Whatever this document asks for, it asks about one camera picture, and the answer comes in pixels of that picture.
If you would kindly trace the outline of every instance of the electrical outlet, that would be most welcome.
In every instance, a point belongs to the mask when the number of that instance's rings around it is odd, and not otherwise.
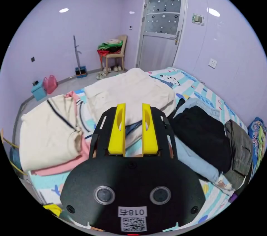
[[[210,59],[209,66],[215,69],[216,65],[217,65],[217,61],[214,59]]]

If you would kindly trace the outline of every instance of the white door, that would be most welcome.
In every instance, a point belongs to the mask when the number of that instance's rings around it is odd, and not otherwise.
[[[186,0],[145,0],[136,67],[143,71],[173,65]]]

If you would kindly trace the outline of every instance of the wall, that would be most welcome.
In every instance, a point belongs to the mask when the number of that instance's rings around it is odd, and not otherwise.
[[[20,103],[29,98],[32,82],[54,74],[62,80],[80,64],[100,68],[97,46],[120,34],[122,0],[43,0],[27,16],[11,41],[5,60],[12,65]],[[69,8],[65,13],[60,9]]]
[[[127,69],[135,67],[143,5],[144,0],[123,0],[122,33],[129,35]],[[218,11],[220,17],[209,14],[207,8]],[[204,27],[192,23],[193,13],[206,17]],[[210,58],[217,60],[216,69],[208,66]],[[188,0],[173,66],[204,81],[246,125],[256,116],[267,123],[267,59],[255,32],[228,0]]]
[[[0,130],[4,129],[4,137],[9,141],[12,141],[15,119],[22,103],[16,96],[13,87],[11,74],[5,59],[0,70],[0,92],[2,94],[0,102]],[[10,145],[4,142],[4,148],[6,153],[9,154]]]

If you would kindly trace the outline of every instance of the mop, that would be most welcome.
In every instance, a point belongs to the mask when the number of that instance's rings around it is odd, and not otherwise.
[[[85,66],[80,66],[80,60],[79,60],[79,55],[78,55],[78,51],[77,51],[77,47],[79,45],[76,45],[75,35],[73,35],[73,40],[74,40],[75,56],[76,56],[77,65],[78,65],[78,67],[75,67],[75,74],[76,74],[77,78],[86,77],[87,71],[86,71]]]

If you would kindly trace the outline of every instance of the gray floor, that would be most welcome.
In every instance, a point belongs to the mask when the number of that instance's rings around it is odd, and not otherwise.
[[[123,73],[123,72],[111,71],[111,73],[109,73],[107,77],[115,76],[118,73]],[[27,104],[25,104],[22,107],[22,110],[21,110],[20,115],[19,115],[19,120],[18,120],[18,124],[17,124],[17,127],[16,127],[15,144],[19,145],[20,127],[21,127],[21,123],[22,123],[21,122],[21,116],[23,114],[28,113],[33,108],[35,108],[37,105],[39,105],[40,103],[46,101],[47,98],[54,97],[54,96],[57,96],[57,95],[60,95],[60,94],[66,94],[66,93],[68,93],[70,91],[75,91],[75,90],[84,88],[86,86],[89,86],[89,85],[95,83],[96,81],[99,81],[99,80],[96,79],[96,76],[97,76],[97,73],[92,73],[92,74],[88,74],[88,76],[84,77],[84,78],[73,78],[71,80],[68,80],[68,81],[62,83],[62,84],[59,84],[58,87],[56,88],[56,90],[52,94],[47,95],[42,100],[36,101],[35,99],[32,99]]]

